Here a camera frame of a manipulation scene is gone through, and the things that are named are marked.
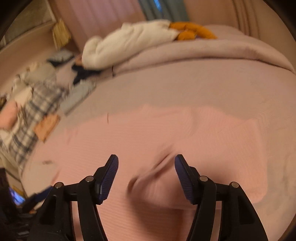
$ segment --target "plaid blanket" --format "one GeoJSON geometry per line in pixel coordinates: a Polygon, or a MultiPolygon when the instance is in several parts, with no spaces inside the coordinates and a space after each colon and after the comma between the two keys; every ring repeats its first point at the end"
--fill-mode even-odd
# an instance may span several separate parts
{"type": "Polygon", "coordinates": [[[53,83],[42,82],[34,86],[32,99],[22,109],[23,121],[8,147],[8,152],[21,169],[38,141],[33,128],[45,115],[58,109],[66,94],[65,89],[53,83]]]}

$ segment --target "folded clothes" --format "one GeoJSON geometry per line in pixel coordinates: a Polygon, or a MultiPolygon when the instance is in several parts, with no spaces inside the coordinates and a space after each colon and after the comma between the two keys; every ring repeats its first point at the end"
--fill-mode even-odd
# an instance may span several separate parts
{"type": "Polygon", "coordinates": [[[34,71],[29,72],[24,82],[34,86],[38,82],[45,82],[47,80],[56,80],[55,68],[50,63],[42,64],[34,71]]]}
{"type": "Polygon", "coordinates": [[[13,125],[11,130],[7,131],[4,129],[0,129],[0,139],[1,139],[0,146],[3,149],[5,150],[9,149],[9,145],[12,142],[13,135],[18,132],[19,128],[22,125],[26,125],[26,118],[25,118],[25,113],[23,111],[23,108],[20,109],[20,112],[17,115],[17,121],[13,125]]]}
{"type": "Polygon", "coordinates": [[[95,88],[91,81],[82,81],[75,85],[69,96],[61,103],[60,108],[65,115],[68,115],[78,104],[80,104],[95,88]]]}
{"type": "Polygon", "coordinates": [[[51,82],[35,84],[32,99],[23,107],[25,120],[13,133],[13,141],[8,148],[8,152],[20,170],[25,166],[38,141],[38,137],[33,131],[34,127],[45,115],[55,113],[66,95],[65,89],[51,82]]]}
{"type": "Polygon", "coordinates": [[[32,87],[27,86],[17,94],[12,93],[11,99],[14,99],[19,106],[24,107],[32,99],[32,92],[32,87]]]}
{"type": "Polygon", "coordinates": [[[58,124],[60,117],[57,114],[49,114],[43,118],[34,128],[38,139],[45,142],[51,131],[58,124]]]}
{"type": "Polygon", "coordinates": [[[81,65],[72,65],[72,70],[77,72],[77,76],[73,80],[73,85],[76,85],[80,82],[80,80],[85,80],[88,77],[96,74],[100,74],[102,71],[101,70],[87,70],[81,65]]]}
{"type": "Polygon", "coordinates": [[[69,60],[74,58],[74,54],[67,50],[67,49],[61,49],[57,53],[55,53],[53,56],[47,59],[47,62],[50,62],[54,67],[58,67],[69,60]]]}
{"type": "MultiPolygon", "coordinates": [[[[28,75],[31,72],[34,72],[35,70],[37,70],[40,66],[41,66],[40,62],[33,62],[29,66],[26,67],[25,71],[21,72],[20,74],[17,74],[13,80],[13,85],[12,85],[12,89],[11,89],[12,93],[17,94],[22,89],[26,88],[27,84],[25,83],[25,81],[26,81],[28,75]]],[[[41,77],[41,78],[46,77],[46,72],[43,71],[41,73],[41,76],[37,76],[37,78],[38,77],[41,77]]]]}

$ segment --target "metal screw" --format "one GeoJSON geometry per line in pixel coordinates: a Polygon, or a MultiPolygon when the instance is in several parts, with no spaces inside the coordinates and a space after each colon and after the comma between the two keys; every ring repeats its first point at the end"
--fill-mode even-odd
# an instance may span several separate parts
{"type": "Polygon", "coordinates": [[[62,186],[63,186],[63,183],[61,183],[61,182],[58,182],[54,185],[55,188],[60,188],[62,186]]]}
{"type": "Polygon", "coordinates": [[[208,178],[206,176],[200,176],[200,180],[203,182],[206,182],[208,180],[208,178]]]}
{"type": "Polygon", "coordinates": [[[239,184],[236,183],[236,182],[232,182],[232,183],[231,183],[231,186],[233,186],[234,188],[238,188],[238,187],[239,187],[239,184]]]}
{"type": "Polygon", "coordinates": [[[94,180],[94,177],[93,176],[88,176],[88,177],[85,178],[85,180],[89,183],[89,182],[94,180]]]}

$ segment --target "curtain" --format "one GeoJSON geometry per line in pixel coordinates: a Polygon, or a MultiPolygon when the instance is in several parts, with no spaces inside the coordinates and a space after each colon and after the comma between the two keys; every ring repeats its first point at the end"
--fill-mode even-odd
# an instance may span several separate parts
{"type": "Polygon", "coordinates": [[[122,23],[145,20],[137,0],[49,0],[57,19],[69,28],[80,51],[94,35],[105,37],[122,23]]]}
{"type": "Polygon", "coordinates": [[[139,0],[147,20],[189,21],[183,0],[139,0]]]}

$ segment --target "pink pillow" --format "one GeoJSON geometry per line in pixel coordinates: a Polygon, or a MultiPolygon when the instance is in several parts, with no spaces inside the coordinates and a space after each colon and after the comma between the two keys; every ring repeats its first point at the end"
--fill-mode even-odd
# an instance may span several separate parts
{"type": "Polygon", "coordinates": [[[20,108],[14,100],[6,103],[0,112],[0,129],[10,131],[17,121],[17,114],[20,108]]]}

